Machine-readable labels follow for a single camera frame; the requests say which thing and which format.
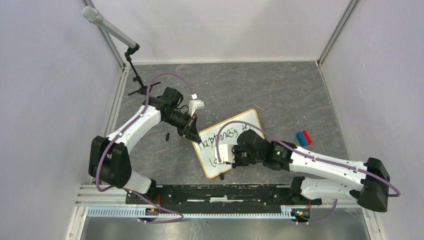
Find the yellow framed whiteboard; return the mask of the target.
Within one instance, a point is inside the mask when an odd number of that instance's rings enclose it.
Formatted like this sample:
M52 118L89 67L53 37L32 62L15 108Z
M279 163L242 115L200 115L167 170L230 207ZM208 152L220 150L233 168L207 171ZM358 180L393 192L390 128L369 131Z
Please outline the yellow framed whiteboard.
M230 121L243 121L243 123L232 123L226 126L220 132L220 144L236 145L237 138L241 135L241 133L249 130L251 125L258 128L262 127L257 111L251 108L225 121L200 131L199 135L201 143L193 142L192 145L202 166L204 174L208 179L218 177L221 173L225 173L232 169L230 164L219 164L215 159L216 135L219 129Z

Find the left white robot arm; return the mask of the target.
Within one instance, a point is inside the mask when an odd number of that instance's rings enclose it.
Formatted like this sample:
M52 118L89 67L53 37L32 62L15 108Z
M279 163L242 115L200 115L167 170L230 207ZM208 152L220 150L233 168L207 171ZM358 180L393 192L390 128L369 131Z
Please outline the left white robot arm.
M91 142L88 174L96 181L112 187L138 192L145 204L157 198L155 181L133 170L130 152L142 137L154 126L165 122L177 129L179 136L200 143L195 111L203 108L204 102L192 94L188 110L179 108L183 95L176 89L166 87L163 94L146 99L138 112L122 127L106 137L96 136Z

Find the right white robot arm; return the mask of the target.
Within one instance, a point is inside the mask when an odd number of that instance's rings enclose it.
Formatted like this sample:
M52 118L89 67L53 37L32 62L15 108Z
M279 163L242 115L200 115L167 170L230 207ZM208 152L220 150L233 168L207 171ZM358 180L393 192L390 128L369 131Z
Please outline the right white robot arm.
M291 182L289 199L295 204L306 200L341 200L385 213L389 203L391 177L383 162L350 161L311 152L289 142L267 141L253 130L243 132L235 145L221 147L233 168L262 164L273 171L305 173Z

